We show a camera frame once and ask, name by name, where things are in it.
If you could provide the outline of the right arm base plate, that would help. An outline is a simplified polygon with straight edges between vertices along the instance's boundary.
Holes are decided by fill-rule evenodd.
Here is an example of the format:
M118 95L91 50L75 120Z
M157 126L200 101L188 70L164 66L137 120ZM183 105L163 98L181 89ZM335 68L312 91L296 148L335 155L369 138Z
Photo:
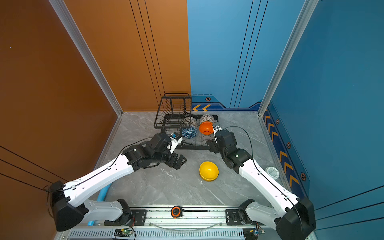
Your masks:
M263 226L262 223L251 221L239 209L226 209L225 215L227 226Z

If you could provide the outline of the yellow bowl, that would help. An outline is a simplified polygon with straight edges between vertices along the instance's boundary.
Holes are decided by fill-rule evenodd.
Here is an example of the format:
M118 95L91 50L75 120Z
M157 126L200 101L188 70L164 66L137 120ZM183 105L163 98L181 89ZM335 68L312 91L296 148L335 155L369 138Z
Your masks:
M213 162L203 162L199 167L199 175L204 181L214 181L219 176L219 168Z

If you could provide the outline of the orange bowl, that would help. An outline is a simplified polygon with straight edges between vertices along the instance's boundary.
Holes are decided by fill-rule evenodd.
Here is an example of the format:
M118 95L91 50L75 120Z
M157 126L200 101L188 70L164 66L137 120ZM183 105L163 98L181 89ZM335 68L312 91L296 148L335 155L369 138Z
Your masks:
M214 133L213 123L210 121L205 121L200 124L199 131L201 134L209 136Z

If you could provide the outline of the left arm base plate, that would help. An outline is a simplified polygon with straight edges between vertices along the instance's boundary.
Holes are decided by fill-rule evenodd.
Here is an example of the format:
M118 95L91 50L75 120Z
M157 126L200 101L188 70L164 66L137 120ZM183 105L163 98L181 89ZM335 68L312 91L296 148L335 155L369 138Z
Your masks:
M104 221L105 226L144 226L147 217L147 210L131 210L130 213L123 213L115 221Z

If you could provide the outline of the brown floral patterned bowl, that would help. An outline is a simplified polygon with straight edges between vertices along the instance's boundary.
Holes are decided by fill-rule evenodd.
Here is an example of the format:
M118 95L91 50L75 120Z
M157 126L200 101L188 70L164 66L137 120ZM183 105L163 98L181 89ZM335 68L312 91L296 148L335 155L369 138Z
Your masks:
M199 127L199 124L197 122L197 120L193 117L186 117L183 119L183 124L187 127L187 128L190 128L190 127L194 127L194 128L198 128Z

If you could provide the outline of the blue triangle patterned bowl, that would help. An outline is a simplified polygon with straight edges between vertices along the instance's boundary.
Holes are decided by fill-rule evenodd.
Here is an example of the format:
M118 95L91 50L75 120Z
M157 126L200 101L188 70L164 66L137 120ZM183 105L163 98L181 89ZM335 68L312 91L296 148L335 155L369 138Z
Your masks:
M197 134L198 134L198 130L194 126L191 126L190 128L182 129L182 136L185 139L193 139L197 136Z

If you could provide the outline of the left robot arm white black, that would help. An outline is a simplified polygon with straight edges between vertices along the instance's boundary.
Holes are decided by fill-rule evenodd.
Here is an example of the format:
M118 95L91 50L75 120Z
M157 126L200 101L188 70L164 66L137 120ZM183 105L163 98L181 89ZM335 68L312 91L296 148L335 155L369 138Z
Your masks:
M89 198L114 181L140 169L159 164L180 169L187 161L183 155L175 153L182 141L179 133L155 134L152 138L123 147L115 159L83 177L67 183L57 181L51 184L47 192L56 230L64 232L89 221L127 224L132 211L125 200L97 202Z

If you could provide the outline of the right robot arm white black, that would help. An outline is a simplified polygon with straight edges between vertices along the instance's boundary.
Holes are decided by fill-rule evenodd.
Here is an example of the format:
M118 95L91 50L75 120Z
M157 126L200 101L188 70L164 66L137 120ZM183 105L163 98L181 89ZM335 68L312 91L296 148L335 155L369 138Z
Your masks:
M210 152L219 153L230 169L249 181L271 204L266 207L255 200L246 200L239 206L242 223L262 223L274 229L282 240L305 240L316 229L313 203L306 197L299 198L270 177L250 153L237 147L234 133L217 129L214 139L207 144Z

